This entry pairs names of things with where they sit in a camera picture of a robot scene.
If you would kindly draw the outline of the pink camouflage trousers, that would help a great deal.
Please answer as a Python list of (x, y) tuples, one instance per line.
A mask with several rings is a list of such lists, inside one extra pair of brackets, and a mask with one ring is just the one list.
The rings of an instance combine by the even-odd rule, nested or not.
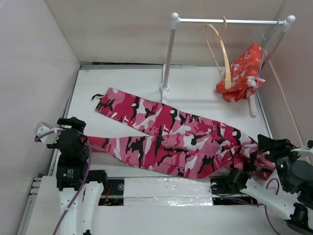
[(258, 143), (223, 122), (185, 113), (169, 105), (109, 88), (96, 111), (142, 133), (89, 137), (93, 152), (104, 152), (137, 168), (189, 179), (241, 169), (268, 179), (275, 169)]

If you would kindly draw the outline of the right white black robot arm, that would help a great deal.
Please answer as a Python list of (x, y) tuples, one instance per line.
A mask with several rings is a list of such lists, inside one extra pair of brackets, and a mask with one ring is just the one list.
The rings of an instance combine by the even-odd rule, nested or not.
[(274, 210), (287, 226), (302, 235), (313, 233), (313, 166), (300, 157), (313, 156), (313, 141), (308, 140), (302, 148), (288, 139), (274, 140), (258, 135), (258, 150), (275, 164), (280, 189), (297, 194), (297, 201), (290, 202), (256, 182), (248, 173), (233, 168), (226, 180), (232, 193), (241, 192)]

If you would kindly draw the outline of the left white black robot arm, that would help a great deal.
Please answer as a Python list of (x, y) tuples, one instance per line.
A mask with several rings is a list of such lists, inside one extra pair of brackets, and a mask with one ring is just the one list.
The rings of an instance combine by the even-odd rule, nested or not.
[(59, 192), (61, 217), (55, 235), (92, 235), (93, 217), (101, 194), (109, 189), (105, 170), (91, 170), (91, 144), (76, 117), (60, 118), (58, 139), (49, 148), (58, 149), (56, 187)]

